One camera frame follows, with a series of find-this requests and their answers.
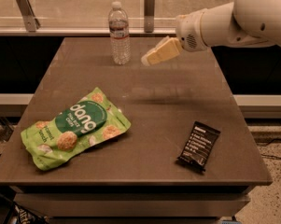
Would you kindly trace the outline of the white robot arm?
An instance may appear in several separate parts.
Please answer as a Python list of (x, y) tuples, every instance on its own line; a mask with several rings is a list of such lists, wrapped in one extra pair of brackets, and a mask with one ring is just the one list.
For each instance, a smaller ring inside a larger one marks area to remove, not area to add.
[(281, 47), (281, 0), (234, 0), (176, 17), (176, 35), (165, 37), (149, 50), (145, 66), (211, 47)]

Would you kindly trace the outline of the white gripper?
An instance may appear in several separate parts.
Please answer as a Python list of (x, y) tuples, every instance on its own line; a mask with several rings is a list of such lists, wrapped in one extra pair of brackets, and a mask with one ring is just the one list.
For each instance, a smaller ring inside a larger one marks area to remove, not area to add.
[(188, 52), (207, 49), (201, 32), (201, 21), (205, 9), (176, 17), (176, 37), (165, 37), (155, 48), (150, 49), (142, 58), (145, 66), (165, 62), (178, 56), (184, 49)]

